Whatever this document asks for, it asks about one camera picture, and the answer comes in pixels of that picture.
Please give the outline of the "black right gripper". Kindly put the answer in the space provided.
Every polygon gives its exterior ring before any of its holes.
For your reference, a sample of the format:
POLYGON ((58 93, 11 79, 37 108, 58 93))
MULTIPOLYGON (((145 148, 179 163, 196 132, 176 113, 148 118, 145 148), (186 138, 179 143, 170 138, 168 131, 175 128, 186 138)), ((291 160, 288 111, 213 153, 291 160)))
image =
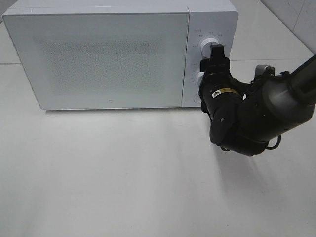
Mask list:
POLYGON ((237 111, 247 91, 247 84, 234 78, 230 72, 230 60, 221 44, 210 47, 210 58, 200 61, 204 77, 198 94, 201 110, 211 119, 228 116, 237 118, 237 111))

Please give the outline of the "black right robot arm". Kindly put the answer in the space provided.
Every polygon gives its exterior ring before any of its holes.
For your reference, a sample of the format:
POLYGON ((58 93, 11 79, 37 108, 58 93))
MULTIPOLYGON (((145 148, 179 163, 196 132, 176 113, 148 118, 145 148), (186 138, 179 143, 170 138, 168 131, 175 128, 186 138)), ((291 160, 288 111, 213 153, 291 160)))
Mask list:
POLYGON ((223 151, 253 156, 271 150, 272 139, 309 121, 316 104, 316 59, 275 74, 258 65, 250 83, 234 78, 222 45, 200 62, 201 110, 210 119, 210 141, 223 151))

